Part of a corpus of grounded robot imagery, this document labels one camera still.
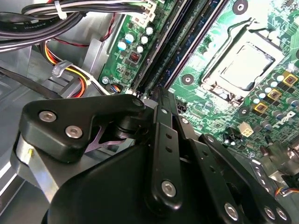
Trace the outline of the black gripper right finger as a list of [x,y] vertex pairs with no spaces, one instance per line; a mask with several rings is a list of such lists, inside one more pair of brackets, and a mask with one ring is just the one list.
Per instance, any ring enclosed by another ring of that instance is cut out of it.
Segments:
[[198,136],[173,99],[178,131],[203,181],[213,224],[290,224],[287,211],[213,136]]

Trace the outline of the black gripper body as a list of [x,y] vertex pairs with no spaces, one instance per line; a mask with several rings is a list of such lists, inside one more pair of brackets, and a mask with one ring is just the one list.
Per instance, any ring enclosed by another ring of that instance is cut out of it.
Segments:
[[66,181],[45,224],[212,224],[184,144],[134,145]]

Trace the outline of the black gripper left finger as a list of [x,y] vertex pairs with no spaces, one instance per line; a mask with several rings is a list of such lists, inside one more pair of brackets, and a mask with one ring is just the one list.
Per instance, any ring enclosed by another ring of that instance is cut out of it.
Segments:
[[179,143],[174,98],[157,90],[149,102],[121,94],[28,103],[13,148],[18,173],[51,203],[66,181],[131,146]]

